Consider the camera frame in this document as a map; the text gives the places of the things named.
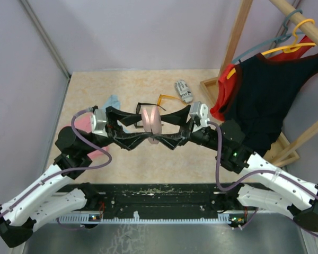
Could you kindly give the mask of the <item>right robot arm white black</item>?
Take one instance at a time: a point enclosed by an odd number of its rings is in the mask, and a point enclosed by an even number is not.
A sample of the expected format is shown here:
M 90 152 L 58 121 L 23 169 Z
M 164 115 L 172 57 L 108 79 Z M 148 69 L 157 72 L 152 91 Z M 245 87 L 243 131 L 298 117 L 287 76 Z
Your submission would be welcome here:
M 217 151 L 215 181 L 236 210 L 251 206 L 282 214 L 305 231 L 318 234 L 318 184 L 297 178 L 271 164 L 243 144 L 244 134 L 234 121 L 218 125 L 207 117 L 206 104 L 188 105 L 161 115 L 150 110 L 148 128 L 154 143 L 175 149 L 193 142 Z

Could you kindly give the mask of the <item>light blue cleaning cloth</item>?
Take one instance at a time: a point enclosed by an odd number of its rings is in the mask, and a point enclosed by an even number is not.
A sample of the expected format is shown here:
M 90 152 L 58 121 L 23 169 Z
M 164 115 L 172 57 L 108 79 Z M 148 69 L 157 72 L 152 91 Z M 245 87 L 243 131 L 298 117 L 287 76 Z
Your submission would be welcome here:
M 130 131 L 124 125 L 121 125 L 121 127 L 125 133 L 130 133 Z

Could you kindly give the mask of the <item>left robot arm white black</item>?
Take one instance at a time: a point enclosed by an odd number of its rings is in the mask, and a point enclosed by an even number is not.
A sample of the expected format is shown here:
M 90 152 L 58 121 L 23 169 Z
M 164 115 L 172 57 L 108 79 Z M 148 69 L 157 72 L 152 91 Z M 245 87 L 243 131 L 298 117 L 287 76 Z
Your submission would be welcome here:
M 131 150 L 147 139 L 145 133 L 126 133 L 124 126 L 142 121 L 150 127 L 146 111 L 131 114 L 114 107 L 105 110 L 97 106 L 77 112 L 69 126 L 58 135 L 56 146 L 60 155 L 30 186 L 10 201 L 0 204 L 0 238 L 10 248 L 25 243 L 43 225 L 61 215 L 100 203 L 91 184 L 82 184 L 63 198 L 48 201 L 56 191 L 72 183 L 86 170 L 106 167 L 112 155 L 104 147 L 114 143 Z

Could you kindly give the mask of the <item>pink glasses case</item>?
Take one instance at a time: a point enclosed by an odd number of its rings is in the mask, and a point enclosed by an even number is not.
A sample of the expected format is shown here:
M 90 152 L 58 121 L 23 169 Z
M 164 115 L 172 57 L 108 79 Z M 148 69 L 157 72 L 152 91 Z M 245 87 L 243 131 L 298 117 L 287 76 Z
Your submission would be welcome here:
M 159 135 L 162 134 L 161 116 L 158 106 L 141 109 L 142 123 L 145 132 Z

